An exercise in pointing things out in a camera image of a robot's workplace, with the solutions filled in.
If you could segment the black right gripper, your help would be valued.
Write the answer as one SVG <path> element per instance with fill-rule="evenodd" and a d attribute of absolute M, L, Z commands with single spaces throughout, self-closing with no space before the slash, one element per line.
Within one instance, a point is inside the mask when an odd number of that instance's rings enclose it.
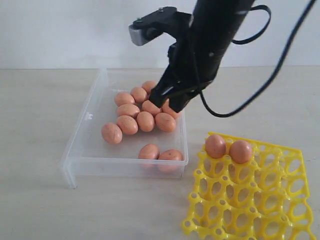
<path fill-rule="evenodd" d="M 175 44 L 168 49 L 169 64 L 149 101 L 161 108 L 169 99 L 169 107 L 179 113 L 214 80 L 233 33 L 182 32 L 174 38 Z"/>

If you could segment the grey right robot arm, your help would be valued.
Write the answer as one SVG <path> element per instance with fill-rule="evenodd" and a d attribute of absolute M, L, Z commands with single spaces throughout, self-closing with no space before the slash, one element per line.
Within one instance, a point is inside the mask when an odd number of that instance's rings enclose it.
<path fill-rule="evenodd" d="M 169 101 L 180 112 L 210 85 L 252 5 L 251 0 L 199 0 L 192 15 L 176 11 L 167 19 L 152 21 L 151 27 L 168 33 L 176 43 L 149 100 L 158 108 Z"/>

